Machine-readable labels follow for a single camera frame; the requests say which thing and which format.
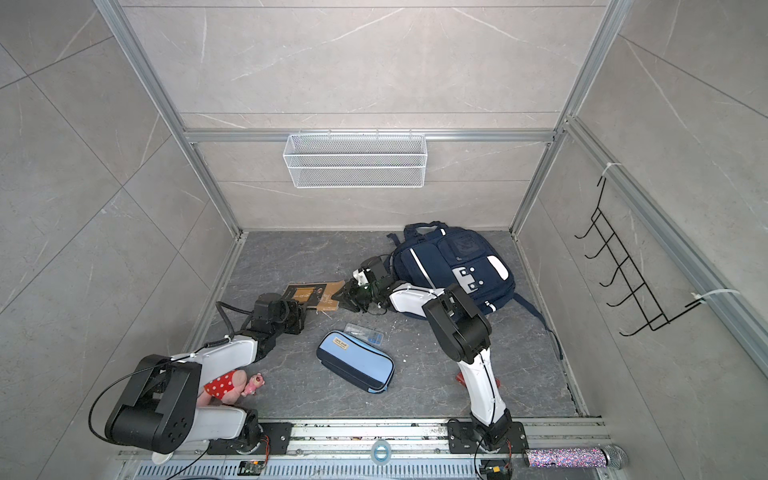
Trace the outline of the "brown and black book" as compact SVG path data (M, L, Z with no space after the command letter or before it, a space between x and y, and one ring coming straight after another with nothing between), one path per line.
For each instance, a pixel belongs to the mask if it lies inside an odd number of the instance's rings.
M289 284L282 298L294 300L307 310L337 311L339 301L333 298L344 286L344 281Z

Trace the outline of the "navy blue student backpack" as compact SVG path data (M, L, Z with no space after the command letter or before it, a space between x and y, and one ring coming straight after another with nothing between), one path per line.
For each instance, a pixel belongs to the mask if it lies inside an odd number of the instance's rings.
M486 319L511 301L538 320L544 319L532 303L516 292L511 269L481 234L433 221L406 226L402 239L395 234L389 238L395 243L388 259L395 279L421 287L457 284Z

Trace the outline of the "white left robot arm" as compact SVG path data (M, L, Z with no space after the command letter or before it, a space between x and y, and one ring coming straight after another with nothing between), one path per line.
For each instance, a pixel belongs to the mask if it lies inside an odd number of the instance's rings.
M283 335L305 327L306 308L279 294L262 294L249 310L219 301L225 335L173 356L145 356L121 377L125 387L97 437L166 460L187 443L206 442L249 454L265 447L258 414L239 401L261 388L248 366L263 359Z

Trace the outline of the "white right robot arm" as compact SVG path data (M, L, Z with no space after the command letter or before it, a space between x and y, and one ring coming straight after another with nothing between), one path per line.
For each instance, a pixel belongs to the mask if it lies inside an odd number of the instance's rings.
M371 257L331 298L353 312L376 305L425 319L442 351L459 366L478 446L492 451L506 441L512 417L492 369L492 327L459 285L421 287L397 280L381 257Z

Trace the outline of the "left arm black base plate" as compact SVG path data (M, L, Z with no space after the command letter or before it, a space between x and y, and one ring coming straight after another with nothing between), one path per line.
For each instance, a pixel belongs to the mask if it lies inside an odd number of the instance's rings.
M266 455L287 453L293 424L267 422L249 424L234 439L219 439L210 443L209 455Z

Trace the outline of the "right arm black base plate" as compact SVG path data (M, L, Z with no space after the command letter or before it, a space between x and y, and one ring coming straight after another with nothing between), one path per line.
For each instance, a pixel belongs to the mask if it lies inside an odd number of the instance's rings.
M524 425L507 418L486 427L475 421L450 419L445 424L452 454L512 453L522 454L529 448Z

